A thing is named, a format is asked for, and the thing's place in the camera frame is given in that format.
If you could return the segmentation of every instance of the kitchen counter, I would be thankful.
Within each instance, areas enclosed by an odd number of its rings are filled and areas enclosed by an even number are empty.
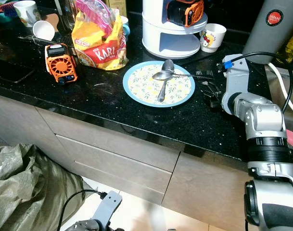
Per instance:
[[[0,80],[0,95],[101,127],[115,129],[146,141],[177,148],[193,155],[212,151],[246,162],[244,124],[222,110],[213,111],[203,100],[205,89],[195,80],[196,88],[185,103],[170,108],[153,108],[131,99],[123,88],[123,76],[132,66],[151,60],[163,60],[148,53],[142,45],[142,26],[133,27],[127,43],[128,64],[116,71],[103,71],[83,66],[84,76],[73,84],[59,86],[47,73],[44,47],[17,39],[30,34],[12,22],[10,29],[0,30],[0,58],[11,63],[32,67],[35,74],[19,84]],[[217,73],[216,63],[225,55],[240,53],[241,45],[224,42],[214,54],[198,51],[194,56],[174,63],[190,73],[211,69],[215,82],[225,91],[226,79]],[[270,99],[264,67],[249,64],[252,93]]]

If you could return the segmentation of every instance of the yellow snack bag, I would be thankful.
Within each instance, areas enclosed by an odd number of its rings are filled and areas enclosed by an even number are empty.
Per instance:
[[[104,70],[122,68],[128,62],[126,38],[118,10],[102,1],[77,0],[72,40],[82,64]]]

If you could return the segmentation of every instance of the blue rimmed plate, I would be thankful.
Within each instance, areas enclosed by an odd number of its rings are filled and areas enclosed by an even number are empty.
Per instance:
[[[163,81],[152,76],[162,68],[163,61],[148,61],[130,68],[124,75],[123,87],[135,101],[151,107],[173,107],[187,101],[193,94],[195,83],[192,77],[176,77],[166,83],[166,96],[158,101]],[[176,74],[187,74],[184,68],[175,65]]]

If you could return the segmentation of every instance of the yellow package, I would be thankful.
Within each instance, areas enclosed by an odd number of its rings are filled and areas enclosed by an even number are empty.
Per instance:
[[[81,10],[76,16],[72,40],[80,62],[104,70],[124,67],[128,59],[120,15],[116,12],[113,26],[107,26],[100,18],[95,17],[97,15]]]

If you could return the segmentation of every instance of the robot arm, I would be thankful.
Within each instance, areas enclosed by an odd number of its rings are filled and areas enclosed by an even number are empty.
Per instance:
[[[239,57],[228,55],[223,62]],[[235,61],[226,72],[222,108],[245,123],[249,175],[245,184],[246,220],[261,231],[293,231],[293,164],[283,113],[270,100],[248,93],[246,60]]]

